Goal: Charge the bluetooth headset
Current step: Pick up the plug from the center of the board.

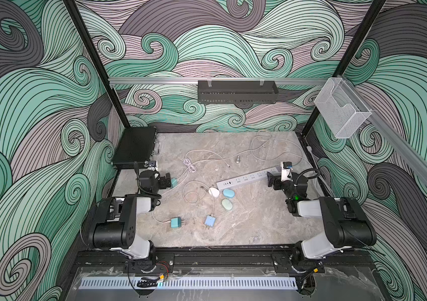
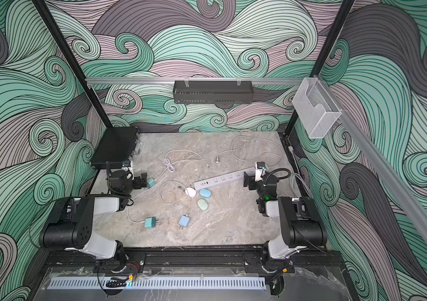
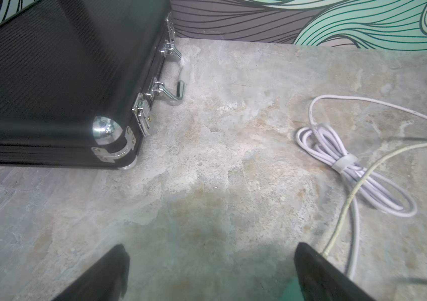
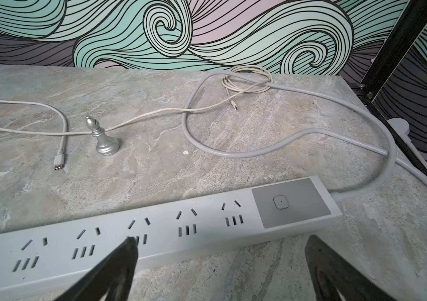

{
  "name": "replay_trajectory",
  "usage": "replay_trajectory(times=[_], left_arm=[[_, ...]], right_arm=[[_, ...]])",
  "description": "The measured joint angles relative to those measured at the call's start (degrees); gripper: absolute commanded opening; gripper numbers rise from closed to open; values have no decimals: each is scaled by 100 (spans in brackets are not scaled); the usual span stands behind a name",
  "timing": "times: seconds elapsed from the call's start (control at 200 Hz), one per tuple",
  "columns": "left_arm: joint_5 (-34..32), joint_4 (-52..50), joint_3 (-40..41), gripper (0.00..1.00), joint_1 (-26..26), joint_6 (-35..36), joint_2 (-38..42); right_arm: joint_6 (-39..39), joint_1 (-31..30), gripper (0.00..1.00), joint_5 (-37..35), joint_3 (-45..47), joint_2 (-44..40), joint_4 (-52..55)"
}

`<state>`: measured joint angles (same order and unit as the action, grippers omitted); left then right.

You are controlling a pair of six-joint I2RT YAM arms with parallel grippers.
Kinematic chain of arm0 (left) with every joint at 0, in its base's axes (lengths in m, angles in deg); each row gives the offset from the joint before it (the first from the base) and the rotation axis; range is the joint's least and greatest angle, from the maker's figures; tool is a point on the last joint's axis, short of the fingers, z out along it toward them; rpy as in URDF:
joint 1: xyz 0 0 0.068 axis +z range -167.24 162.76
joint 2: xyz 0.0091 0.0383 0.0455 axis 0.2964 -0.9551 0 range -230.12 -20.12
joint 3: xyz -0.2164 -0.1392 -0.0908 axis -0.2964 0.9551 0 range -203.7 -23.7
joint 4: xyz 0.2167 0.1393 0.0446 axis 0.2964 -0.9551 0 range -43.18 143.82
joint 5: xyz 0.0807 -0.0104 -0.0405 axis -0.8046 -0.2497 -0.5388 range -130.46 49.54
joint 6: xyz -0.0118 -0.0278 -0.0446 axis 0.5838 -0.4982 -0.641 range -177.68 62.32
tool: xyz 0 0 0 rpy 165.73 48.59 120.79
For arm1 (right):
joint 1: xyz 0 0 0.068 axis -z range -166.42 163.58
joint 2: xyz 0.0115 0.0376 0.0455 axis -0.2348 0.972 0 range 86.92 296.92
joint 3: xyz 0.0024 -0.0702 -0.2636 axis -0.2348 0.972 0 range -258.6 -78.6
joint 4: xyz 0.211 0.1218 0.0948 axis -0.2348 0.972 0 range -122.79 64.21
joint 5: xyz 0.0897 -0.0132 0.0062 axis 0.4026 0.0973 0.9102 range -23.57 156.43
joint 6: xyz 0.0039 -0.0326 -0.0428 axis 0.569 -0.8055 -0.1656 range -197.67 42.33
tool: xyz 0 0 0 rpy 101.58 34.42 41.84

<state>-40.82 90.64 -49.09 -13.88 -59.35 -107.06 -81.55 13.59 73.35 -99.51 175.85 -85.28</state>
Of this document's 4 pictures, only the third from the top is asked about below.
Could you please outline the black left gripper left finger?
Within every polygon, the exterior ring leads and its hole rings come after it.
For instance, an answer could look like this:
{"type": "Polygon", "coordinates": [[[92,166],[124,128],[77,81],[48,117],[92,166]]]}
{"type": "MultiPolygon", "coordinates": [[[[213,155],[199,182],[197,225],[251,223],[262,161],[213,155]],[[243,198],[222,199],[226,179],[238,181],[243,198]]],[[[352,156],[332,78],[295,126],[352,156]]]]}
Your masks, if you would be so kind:
{"type": "Polygon", "coordinates": [[[124,245],[115,245],[53,300],[120,300],[128,290],[129,268],[124,245]]]}

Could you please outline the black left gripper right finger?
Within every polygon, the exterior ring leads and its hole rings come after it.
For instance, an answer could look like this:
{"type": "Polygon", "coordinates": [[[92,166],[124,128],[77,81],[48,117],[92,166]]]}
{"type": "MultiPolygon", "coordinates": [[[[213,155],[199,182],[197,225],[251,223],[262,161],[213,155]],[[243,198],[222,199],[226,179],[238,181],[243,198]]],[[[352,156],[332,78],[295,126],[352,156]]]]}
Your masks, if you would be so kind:
{"type": "Polygon", "coordinates": [[[369,294],[305,242],[297,245],[294,264],[305,300],[374,301],[369,294]]]}

